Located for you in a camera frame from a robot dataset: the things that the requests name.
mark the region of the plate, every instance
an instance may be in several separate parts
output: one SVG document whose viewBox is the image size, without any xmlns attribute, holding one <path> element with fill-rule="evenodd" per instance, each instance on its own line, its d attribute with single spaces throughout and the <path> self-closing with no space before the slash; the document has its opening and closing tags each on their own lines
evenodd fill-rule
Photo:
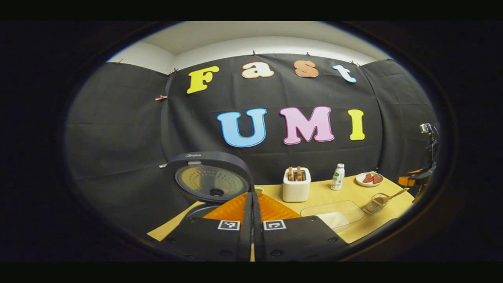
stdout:
<svg viewBox="0 0 503 283">
<path fill-rule="evenodd" d="M 378 186 L 382 183 L 382 181 L 380 181 L 379 183 L 377 184 L 374 184 L 372 181 L 369 182 L 369 183 L 364 183 L 363 180 L 365 180 L 365 176 L 367 176 L 367 174 L 371 174 L 372 177 L 374 177 L 374 175 L 378 175 L 380 176 L 381 178 L 383 178 L 383 181 L 384 181 L 384 177 L 381 175 L 381 174 L 378 174 L 378 173 L 371 173 L 371 172 L 366 172 L 366 173 L 362 173 L 358 176 L 356 176 L 356 182 L 362 186 L 365 186 L 365 187 L 375 187 L 375 186 Z"/>
</svg>

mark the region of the wooden table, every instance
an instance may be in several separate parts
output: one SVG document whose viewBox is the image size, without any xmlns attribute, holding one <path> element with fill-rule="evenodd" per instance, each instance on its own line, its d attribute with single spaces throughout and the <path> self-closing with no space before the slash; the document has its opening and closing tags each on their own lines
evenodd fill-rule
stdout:
<svg viewBox="0 0 503 283">
<path fill-rule="evenodd" d="M 307 207 L 334 203 L 343 200 L 351 200 L 358 207 L 362 208 L 376 193 L 382 192 L 387 195 L 393 195 L 402 190 L 400 186 L 386 178 L 384 178 L 383 182 L 380 185 L 375 187 L 364 187 L 362 185 L 359 185 L 355 181 L 355 179 L 356 176 L 348 176 L 344 178 L 343 186 L 338 191 L 330 189 L 332 180 L 312 182 L 309 190 L 309 198 L 304 202 L 284 202 L 282 200 L 282 184 L 256 185 L 256 187 L 264 188 L 264 194 L 274 198 L 275 200 L 279 201 L 280 203 L 291 208 L 299 214 L 301 210 Z M 338 235 L 347 243 L 352 243 L 373 232 L 389 220 L 402 215 L 411 207 L 413 200 L 414 197 L 408 192 L 405 192 L 392 199 L 388 203 L 388 205 L 385 206 L 380 212 L 372 216 L 365 214 L 363 218 L 351 224 L 347 229 L 338 232 Z M 176 228 L 176 226 L 180 223 L 187 212 L 200 204 L 203 203 L 194 203 L 178 216 L 174 217 L 162 226 L 147 234 L 157 239 L 158 241 L 162 241 L 169 233 L 171 233 L 171 231 Z"/>
</svg>

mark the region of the yellow letter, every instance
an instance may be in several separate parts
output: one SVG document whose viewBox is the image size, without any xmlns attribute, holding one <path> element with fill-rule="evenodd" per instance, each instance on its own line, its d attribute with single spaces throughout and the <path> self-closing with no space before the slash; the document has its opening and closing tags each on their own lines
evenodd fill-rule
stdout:
<svg viewBox="0 0 503 283">
<path fill-rule="evenodd" d="M 189 74 L 191 77 L 190 79 L 190 88 L 187 90 L 187 93 L 194 93 L 198 91 L 203 91 L 205 90 L 208 86 L 203 84 L 203 81 L 209 83 L 213 79 L 213 73 L 211 72 L 218 72 L 220 69 L 217 66 L 193 71 L 192 73 Z"/>
<path fill-rule="evenodd" d="M 358 109 L 348 110 L 348 114 L 351 116 L 351 124 L 353 125 L 353 133 L 349 138 L 351 140 L 363 140 L 365 134 L 363 133 L 363 123 L 362 116 L 363 111 Z"/>
<path fill-rule="evenodd" d="M 241 73 L 243 78 L 245 79 L 254 79 L 258 77 L 270 77 L 274 75 L 274 72 L 271 71 L 269 65 L 263 62 L 253 62 L 248 63 L 243 66 L 244 71 Z"/>
</svg>

